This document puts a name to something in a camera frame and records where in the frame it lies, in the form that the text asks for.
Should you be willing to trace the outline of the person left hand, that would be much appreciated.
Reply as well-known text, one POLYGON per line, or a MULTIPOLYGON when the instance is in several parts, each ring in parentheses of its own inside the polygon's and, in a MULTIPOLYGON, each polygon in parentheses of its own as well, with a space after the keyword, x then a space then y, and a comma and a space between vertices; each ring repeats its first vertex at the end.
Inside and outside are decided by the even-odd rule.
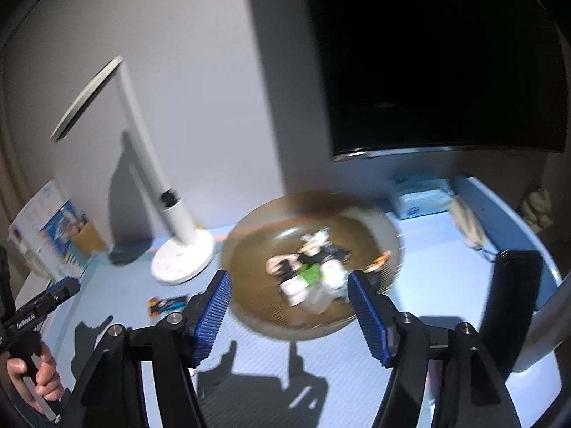
POLYGON ((16 392, 21 398, 37 412, 41 410, 35 396, 42 397, 45 401, 60 400, 64 393, 61 378, 57 372, 57 364, 52 356, 51 350, 42 342, 40 353, 40 365, 35 376, 36 385, 31 391, 23 382, 23 376, 27 372, 27 365, 24 360, 17 357, 10 357, 7 360, 7 371, 16 392))

